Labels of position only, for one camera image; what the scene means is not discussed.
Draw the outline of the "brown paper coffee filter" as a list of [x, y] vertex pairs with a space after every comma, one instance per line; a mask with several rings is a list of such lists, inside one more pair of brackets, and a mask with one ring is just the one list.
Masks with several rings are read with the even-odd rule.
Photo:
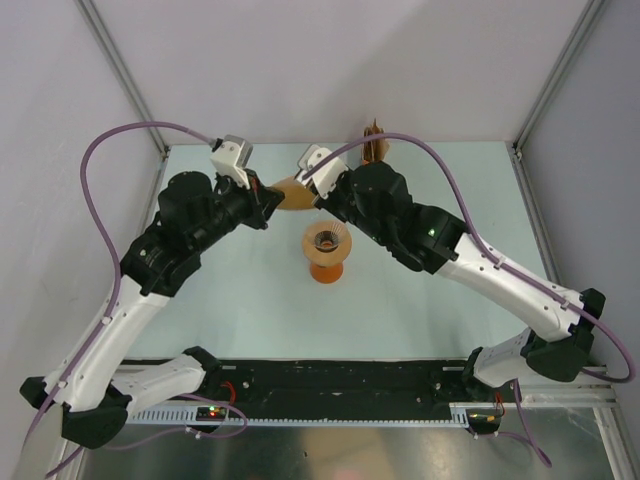
[[275, 184], [272, 188], [284, 194], [284, 199], [277, 206], [283, 211], [302, 211], [314, 209], [316, 195], [305, 188], [293, 176], [286, 177]]

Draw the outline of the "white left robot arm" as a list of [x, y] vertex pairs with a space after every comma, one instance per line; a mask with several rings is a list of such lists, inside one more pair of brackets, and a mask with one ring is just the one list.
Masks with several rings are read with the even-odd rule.
[[282, 191], [190, 171], [172, 177], [158, 195], [152, 223], [119, 263], [115, 292], [79, 346], [45, 377], [29, 377], [20, 393], [41, 412], [62, 408], [61, 435], [81, 447], [109, 443], [138, 412], [174, 397], [214, 397], [221, 364], [199, 346], [128, 378], [114, 376], [136, 338], [201, 266], [202, 254], [240, 225], [264, 230]]

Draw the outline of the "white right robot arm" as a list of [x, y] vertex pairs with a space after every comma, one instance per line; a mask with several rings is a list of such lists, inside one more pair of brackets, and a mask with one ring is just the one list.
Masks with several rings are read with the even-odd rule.
[[408, 269], [465, 285], [526, 324], [511, 339], [472, 351], [461, 378], [469, 398], [486, 400], [505, 383], [530, 373], [569, 383], [586, 366], [593, 327], [569, 306], [598, 315], [603, 294], [542, 280], [541, 286], [552, 292], [546, 295], [509, 273], [506, 257], [492, 262], [494, 249], [480, 249], [463, 220], [415, 202], [405, 178], [385, 163], [351, 170], [334, 160], [306, 184], [317, 208], [357, 227]]

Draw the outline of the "clear glass dripper cone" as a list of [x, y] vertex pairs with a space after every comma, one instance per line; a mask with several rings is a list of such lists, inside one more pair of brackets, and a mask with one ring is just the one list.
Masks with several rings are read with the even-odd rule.
[[305, 231], [305, 239], [320, 252], [336, 250], [346, 238], [347, 229], [338, 221], [320, 221], [310, 225]]

